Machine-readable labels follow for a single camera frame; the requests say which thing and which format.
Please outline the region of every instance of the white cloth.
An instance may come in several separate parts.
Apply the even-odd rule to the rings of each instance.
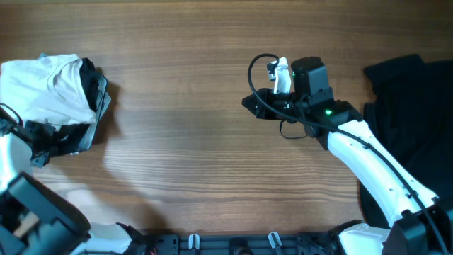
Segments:
[[[34,120],[59,130],[61,125],[95,123],[96,113],[81,85],[81,65],[75,54],[5,62],[1,65],[0,102],[14,109],[24,124]]]

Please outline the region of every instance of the black cable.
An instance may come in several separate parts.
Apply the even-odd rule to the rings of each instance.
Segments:
[[[5,104],[5,103],[0,103],[0,106],[5,106],[5,107],[8,108],[10,111],[12,111],[12,112],[16,115],[16,117],[17,117],[17,119],[18,119],[18,123],[17,123],[17,124],[20,125],[20,126],[23,125],[23,121],[22,121],[21,117],[19,116],[19,114],[17,114],[17,112],[16,112],[14,109],[12,109],[11,107],[9,107],[9,105],[7,105],[7,104]]]
[[[398,170],[395,168],[395,166],[393,164],[391,164],[391,162],[386,158],[384,157],[384,155],[381,154],[381,152],[379,152],[376,148],[374,148],[370,143],[368,142],[365,142],[364,140],[362,140],[361,138],[349,133],[349,132],[346,132],[344,130],[341,130],[337,127],[331,127],[331,126],[327,126],[327,125],[322,125],[322,124],[319,124],[319,123],[314,123],[314,122],[311,122],[311,121],[308,121],[308,120],[302,120],[300,118],[296,118],[296,117],[293,117],[293,116],[289,116],[289,115],[286,115],[284,113],[281,113],[279,110],[273,108],[272,106],[268,105],[259,95],[258,93],[256,92],[255,90],[255,87],[253,86],[253,83],[252,83],[252,68],[253,68],[253,65],[255,64],[256,60],[259,60],[261,57],[273,57],[277,60],[277,63],[275,63],[275,66],[278,65],[278,62],[279,62],[279,57],[277,55],[274,55],[274,54],[270,54],[270,53],[263,53],[263,54],[259,54],[258,56],[256,56],[252,62],[250,63],[250,65],[248,66],[248,72],[247,72],[247,78],[248,78],[248,84],[250,85],[250,89],[252,90],[252,93],[253,95],[255,95],[255,97],[269,110],[271,110],[272,112],[288,119],[288,120],[293,120],[293,121],[297,121],[297,122],[300,122],[302,124],[305,124],[305,125],[312,125],[312,126],[315,126],[315,127],[318,127],[318,128],[323,128],[325,130],[328,130],[328,131],[331,131],[331,132],[339,132],[340,134],[343,134],[343,135],[346,135],[347,137],[350,137],[350,138],[353,138],[354,140],[358,141],[359,143],[361,143],[362,145],[364,145],[366,148],[370,149],[372,152],[374,152],[387,166],[389,166],[389,168],[393,171],[393,173],[396,175],[396,177],[399,179],[399,181],[406,187],[406,189],[409,191],[409,194],[412,196],[412,198],[415,200],[415,202],[417,203],[417,205],[420,207],[420,209],[422,210],[423,214],[425,214],[426,216],[426,219],[428,220],[428,223],[430,224],[430,226],[432,227],[432,230],[437,238],[437,242],[439,243],[440,245],[440,248],[442,250],[442,253],[444,255],[448,255],[448,251],[447,251],[447,247],[445,246],[445,243],[444,243],[444,239],[442,238],[442,236],[440,235],[440,232],[439,232],[439,229],[437,228],[436,224],[434,223],[434,220],[431,218],[431,215],[430,213],[428,212],[428,210],[426,210],[426,207],[423,205],[422,201],[418,198],[418,194],[412,189],[412,187],[409,185],[409,183],[404,179],[404,177],[402,177],[402,175],[398,172]]]
[[[296,140],[296,139],[302,139],[302,138],[305,138],[307,137],[308,135],[304,135],[304,136],[301,136],[301,137],[288,137],[286,135],[283,135],[282,133],[282,126],[283,126],[283,123],[285,122],[286,120],[281,120],[280,121],[280,134],[282,135],[283,138],[285,139],[289,139],[289,140]]]

